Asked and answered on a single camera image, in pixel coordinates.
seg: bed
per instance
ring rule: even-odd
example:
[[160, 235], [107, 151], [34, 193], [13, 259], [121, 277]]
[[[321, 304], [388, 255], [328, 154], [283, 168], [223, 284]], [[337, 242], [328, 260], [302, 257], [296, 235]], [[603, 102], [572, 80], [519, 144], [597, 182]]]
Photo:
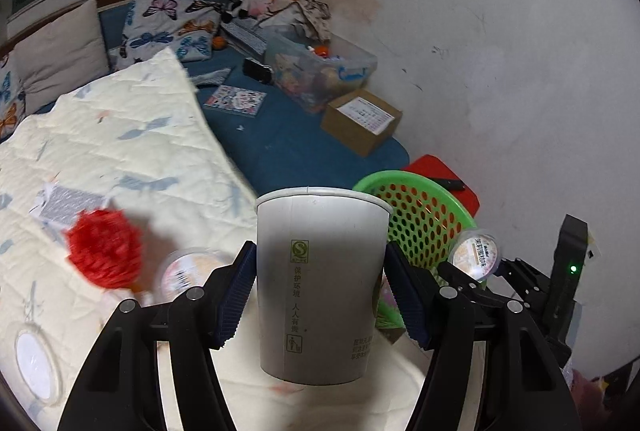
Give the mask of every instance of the bed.
[[[210, 247], [235, 255], [245, 240], [255, 241], [256, 230], [255, 194], [207, 126], [171, 50], [63, 95], [51, 112], [27, 118], [0, 145], [0, 371], [43, 431], [56, 429], [100, 332], [103, 295], [29, 215], [50, 180], [110, 196], [143, 229], [142, 286], [153, 265], [175, 249]], [[54, 352], [62, 379], [54, 406], [38, 401], [17, 370], [14, 340], [24, 325], [36, 326]], [[360, 381], [303, 387], [262, 372], [257, 328], [253, 293], [236, 337], [213, 354], [238, 429], [404, 429], [430, 361], [408, 338], [392, 347], [377, 335]], [[159, 364], [167, 426], [177, 431], [167, 345], [159, 347]]]
[[[124, 4], [99, 13], [108, 50], [120, 46], [127, 10]], [[213, 134], [258, 196], [300, 186], [351, 189], [363, 176], [409, 164], [407, 151], [394, 138], [366, 158], [356, 155], [321, 129], [322, 114], [306, 114], [277, 87], [243, 75], [243, 60], [242, 54], [229, 47], [215, 51], [206, 61], [187, 62], [184, 67], [191, 76], [232, 68], [225, 84], [267, 93], [255, 118], [202, 108]], [[198, 92], [201, 106], [211, 93], [211, 88]]]

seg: blue mattress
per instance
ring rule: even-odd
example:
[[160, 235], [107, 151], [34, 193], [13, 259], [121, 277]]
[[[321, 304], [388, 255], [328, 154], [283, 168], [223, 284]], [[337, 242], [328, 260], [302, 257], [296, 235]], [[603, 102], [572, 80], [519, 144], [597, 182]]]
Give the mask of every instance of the blue mattress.
[[[120, 45], [126, 12], [122, 5], [100, 13], [108, 49]], [[298, 186], [351, 189], [363, 176], [409, 163], [407, 152], [393, 138], [367, 158], [356, 155], [320, 128], [322, 114], [306, 114], [278, 88], [245, 77], [243, 59], [227, 48], [214, 52], [208, 61], [187, 62], [185, 68], [193, 76], [231, 67], [225, 84], [267, 93], [256, 117], [202, 107], [213, 134], [258, 195]], [[200, 105], [212, 92], [212, 88], [198, 92]]]

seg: cardboard box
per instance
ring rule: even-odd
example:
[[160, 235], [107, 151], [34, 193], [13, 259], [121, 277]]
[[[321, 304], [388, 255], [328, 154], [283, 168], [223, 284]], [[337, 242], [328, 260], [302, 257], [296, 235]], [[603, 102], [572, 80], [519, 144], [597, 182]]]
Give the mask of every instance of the cardboard box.
[[331, 101], [321, 127], [362, 157], [393, 135], [402, 111], [367, 90], [356, 90]]

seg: white wall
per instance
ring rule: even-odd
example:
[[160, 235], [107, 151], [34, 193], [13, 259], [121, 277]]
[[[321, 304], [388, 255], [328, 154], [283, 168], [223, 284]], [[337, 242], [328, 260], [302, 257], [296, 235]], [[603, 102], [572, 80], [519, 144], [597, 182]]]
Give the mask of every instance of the white wall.
[[333, 30], [379, 59], [370, 88], [404, 110], [397, 138], [481, 200], [507, 256], [550, 271], [566, 213], [604, 258], [583, 274], [575, 364], [640, 353], [638, 0], [325, 0]]

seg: plastic container lid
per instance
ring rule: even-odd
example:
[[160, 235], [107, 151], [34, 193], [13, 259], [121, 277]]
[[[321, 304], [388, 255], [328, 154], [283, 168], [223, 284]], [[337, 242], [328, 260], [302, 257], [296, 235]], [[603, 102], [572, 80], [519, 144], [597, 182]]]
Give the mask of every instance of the plastic container lid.
[[476, 281], [484, 281], [500, 265], [495, 238], [482, 229], [462, 231], [449, 252], [449, 262]]
[[376, 198], [372, 194], [366, 192], [351, 191], [351, 189], [338, 189], [334, 187], [293, 187], [290, 189], [280, 189], [279, 191], [267, 192], [255, 201], [255, 210], [258, 206], [275, 198], [284, 198], [286, 196], [340, 196], [341, 198], [355, 198], [356, 200], [364, 200], [370, 204], [382, 207], [389, 214], [393, 214], [394, 209], [384, 200]]
[[54, 354], [40, 330], [26, 324], [15, 337], [15, 360], [24, 383], [46, 405], [60, 399], [62, 379]]
[[169, 254], [156, 273], [154, 299], [170, 303], [192, 286], [202, 286], [209, 274], [219, 267], [231, 265], [233, 258], [226, 252], [195, 247]]

